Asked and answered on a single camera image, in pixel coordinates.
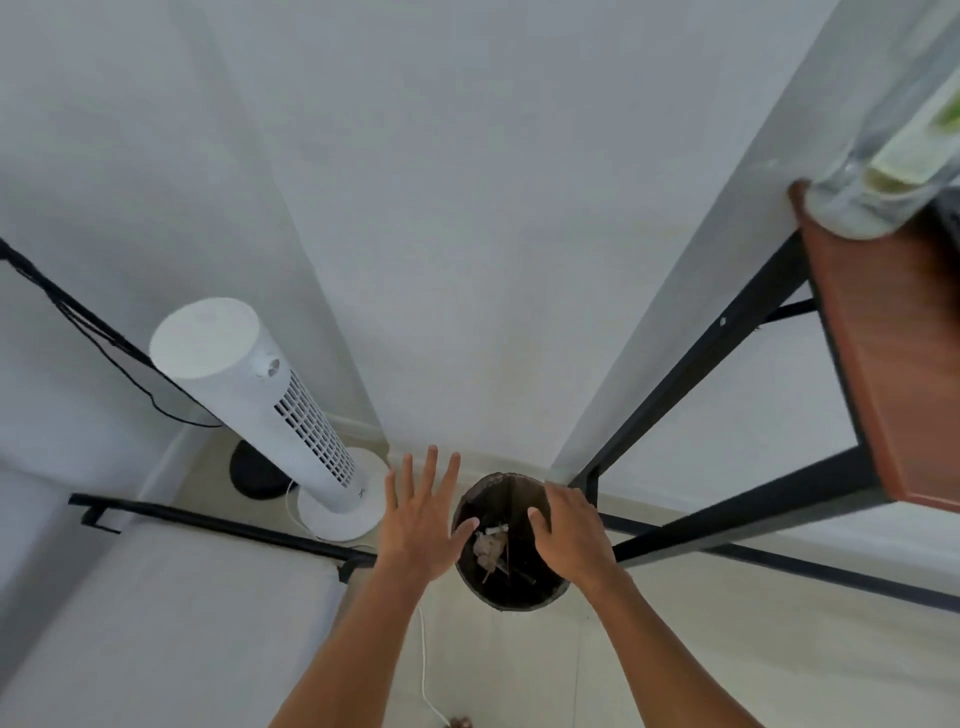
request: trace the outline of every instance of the white mattress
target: white mattress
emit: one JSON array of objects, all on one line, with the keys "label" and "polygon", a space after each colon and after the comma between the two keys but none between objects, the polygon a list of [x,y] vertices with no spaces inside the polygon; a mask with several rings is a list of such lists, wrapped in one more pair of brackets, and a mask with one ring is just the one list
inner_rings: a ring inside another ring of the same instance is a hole
[{"label": "white mattress", "polygon": [[0,695],[4,728],[263,728],[344,586],[317,556],[138,522]]}]

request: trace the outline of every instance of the black metal frame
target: black metal frame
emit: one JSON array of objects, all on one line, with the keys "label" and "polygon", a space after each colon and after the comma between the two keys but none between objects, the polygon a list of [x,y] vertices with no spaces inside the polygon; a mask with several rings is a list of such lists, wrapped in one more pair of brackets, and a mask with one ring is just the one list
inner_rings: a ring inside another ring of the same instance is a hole
[{"label": "black metal frame", "polygon": [[[813,299],[786,301],[804,282],[810,282]],[[794,232],[724,309],[707,331],[681,358],[669,374],[654,388],[570,482],[580,488],[592,504],[597,504],[599,478],[637,440],[686,396],[705,376],[761,324],[813,312],[821,313],[819,293],[810,279],[799,231]],[[837,361],[829,329],[824,322],[845,396],[847,388]],[[788,559],[744,546],[732,546],[754,536],[783,528],[816,522],[890,502],[876,475],[869,446],[863,436],[856,412],[847,396],[848,411],[857,436],[857,445],[844,452],[784,475],[746,493],[727,498],[663,527],[633,523],[634,538],[617,544],[613,553],[623,566],[647,564],[692,551],[705,550],[761,566],[785,570],[803,576],[843,584],[876,594],[884,594],[938,609],[960,612],[960,597],[930,590],[918,590],[906,584],[875,579],[852,571]],[[604,515],[607,523],[613,517]]]},{"label": "black metal frame", "polygon": [[248,541],[256,541],[259,544],[280,546],[281,548],[289,548],[294,551],[311,553],[315,556],[323,556],[327,559],[343,562],[337,569],[337,573],[339,574],[340,581],[345,584],[349,581],[355,570],[372,567],[376,562],[375,553],[361,551],[359,548],[338,546],[316,539],[305,539],[301,536],[292,536],[289,533],[282,533],[281,531],[272,531],[269,528],[260,528],[259,526],[249,525],[248,523],[228,521],[227,519],[220,519],[215,516],[205,516],[201,513],[185,511],[182,508],[160,505],[159,503],[145,503],[139,500],[91,496],[86,493],[74,493],[70,496],[68,503],[86,508],[81,518],[83,525],[98,528],[109,533],[120,533],[120,531],[100,525],[98,521],[101,516],[108,510],[124,511],[126,513],[134,513],[137,516],[157,519],[158,521],[167,521],[192,528],[200,528],[204,531],[212,531],[213,533],[236,536],[237,538],[247,539]]},{"label": "black metal frame", "polygon": [[[607,530],[627,533],[631,536],[642,536],[660,530],[657,526],[650,523],[632,521],[606,513],[601,513],[600,518]],[[816,579],[817,581],[824,581],[829,584],[857,589],[861,592],[889,596],[892,599],[899,599],[900,601],[908,601],[912,604],[920,604],[924,607],[960,614],[960,596],[935,592],[932,589],[915,587],[910,584],[902,584],[899,581],[881,579],[878,576],[870,576],[846,569],[837,569],[836,567],[829,567],[824,564],[797,559],[793,556],[783,556],[778,553],[763,551],[759,548],[750,548],[737,544],[722,544],[721,546],[705,548],[704,553],[720,556],[725,559],[732,559],[743,564],[754,564],[755,566],[764,567],[765,569],[783,571],[784,573],[802,576],[807,579]]]}]

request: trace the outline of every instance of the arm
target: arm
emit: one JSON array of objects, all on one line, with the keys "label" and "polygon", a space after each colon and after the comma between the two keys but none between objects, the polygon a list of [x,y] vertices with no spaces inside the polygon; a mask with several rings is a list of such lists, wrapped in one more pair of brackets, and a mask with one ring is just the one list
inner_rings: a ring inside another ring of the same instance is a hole
[{"label": "arm", "polygon": [[387,513],[373,574],[333,634],[324,642],[271,728],[379,728],[407,624],[426,585],[460,556],[477,519],[447,531],[460,455],[450,458],[433,494],[437,449],[427,452],[414,490],[413,458],[405,455],[400,493],[387,475]]},{"label": "arm", "polygon": [[551,526],[530,509],[537,551],[603,623],[647,728],[761,728],[709,676],[613,559],[596,509],[573,488],[546,484]]}]

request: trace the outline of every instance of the white cable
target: white cable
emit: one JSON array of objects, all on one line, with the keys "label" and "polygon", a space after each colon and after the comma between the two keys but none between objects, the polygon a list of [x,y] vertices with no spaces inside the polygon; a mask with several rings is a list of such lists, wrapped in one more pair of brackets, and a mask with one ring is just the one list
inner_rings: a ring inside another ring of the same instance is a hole
[{"label": "white cable", "polygon": [[[294,516],[294,512],[290,510],[290,491],[293,489],[293,487],[294,481],[291,479],[290,483],[287,485],[287,492],[283,495],[283,506],[287,509],[287,516],[290,517],[292,522],[310,534],[311,537],[319,541],[320,537],[307,528],[306,524]],[[434,704],[430,702],[430,698],[426,696],[426,624],[423,622],[423,608],[419,604],[417,605],[417,614],[420,615],[420,654],[423,656],[423,669],[420,672],[420,695],[423,697],[423,702],[427,704],[430,710],[433,711],[437,717],[444,722],[444,727],[449,726],[450,721],[446,719],[443,713],[437,710]]]},{"label": "white cable", "polygon": [[423,623],[423,608],[418,604],[417,613],[420,615],[420,649],[421,654],[423,655],[423,671],[420,673],[420,695],[423,696],[423,702],[426,703],[430,710],[437,714],[437,717],[444,722],[444,726],[448,726],[450,721],[444,717],[444,714],[438,711],[433,703],[430,702],[430,698],[426,696],[426,626]]},{"label": "white cable", "polygon": [[321,540],[320,536],[318,536],[318,535],[315,534],[313,531],[311,531],[309,528],[307,528],[307,527],[306,527],[306,523],[304,523],[304,522],[301,521],[299,518],[297,518],[296,516],[294,516],[294,512],[290,510],[290,491],[291,491],[291,489],[292,489],[293,487],[294,487],[294,481],[293,481],[293,478],[291,478],[290,482],[287,483],[287,492],[286,492],[285,494],[283,494],[283,507],[287,509],[287,516],[290,517],[290,520],[291,520],[292,522],[294,522],[296,525],[298,525],[298,526],[299,526],[300,528],[302,528],[304,531],[306,531],[307,533],[309,533],[309,534],[310,534],[310,538],[312,538],[312,539],[317,539],[317,541],[320,541],[320,540]]}]

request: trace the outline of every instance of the hand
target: hand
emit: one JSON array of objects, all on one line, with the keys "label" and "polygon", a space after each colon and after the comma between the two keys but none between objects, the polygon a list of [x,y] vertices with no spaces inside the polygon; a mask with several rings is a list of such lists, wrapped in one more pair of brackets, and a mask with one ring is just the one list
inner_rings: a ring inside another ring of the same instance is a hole
[{"label": "hand", "polygon": [[440,490],[433,493],[437,474],[437,446],[426,453],[420,483],[414,489],[413,456],[403,456],[400,492],[396,491],[396,472],[390,468],[383,486],[387,492],[387,513],[380,524],[380,549],[376,568],[407,575],[426,585],[449,569],[460,558],[464,544],[479,525],[468,519],[451,535],[447,529],[450,501],[460,472],[460,453],[454,452],[446,466]]},{"label": "hand", "polygon": [[550,503],[550,527],[536,508],[528,509],[527,515],[537,539],[537,553],[546,565],[581,591],[619,570],[600,514],[587,503],[583,491],[553,483],[543,487]]}]

